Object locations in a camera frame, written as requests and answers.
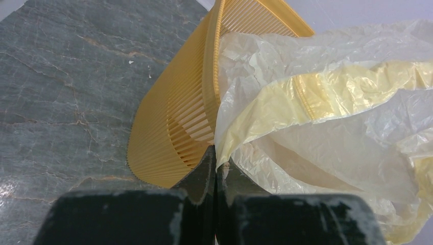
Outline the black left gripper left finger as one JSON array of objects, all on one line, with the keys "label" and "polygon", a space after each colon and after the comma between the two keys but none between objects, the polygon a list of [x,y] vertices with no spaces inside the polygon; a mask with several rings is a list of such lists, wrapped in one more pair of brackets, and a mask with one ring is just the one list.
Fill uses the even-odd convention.
[{"label": "black left gripper left finger", "polygon": [[72,191],[34,244],[214,244],[215,148],[172,188]]}]

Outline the translucent white trash bag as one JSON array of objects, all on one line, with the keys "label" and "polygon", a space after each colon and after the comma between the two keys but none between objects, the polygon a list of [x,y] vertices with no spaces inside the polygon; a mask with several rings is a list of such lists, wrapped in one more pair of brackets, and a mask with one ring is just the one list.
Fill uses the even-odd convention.
[{"label": "translucent white trash bag", "polygon": [[388,244],[432,216],[432,21],[311,37],[230,32],[219,49],[216,164],[270,193],[349,193]]}]

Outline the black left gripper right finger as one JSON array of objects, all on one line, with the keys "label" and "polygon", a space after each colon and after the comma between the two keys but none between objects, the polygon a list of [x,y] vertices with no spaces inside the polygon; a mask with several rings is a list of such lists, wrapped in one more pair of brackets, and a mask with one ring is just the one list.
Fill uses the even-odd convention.
[{"label": "black left gripper right finger", "polygon": [[385,244],[356,195],[270,194],[233,163],[216,177],[219,244]]}]

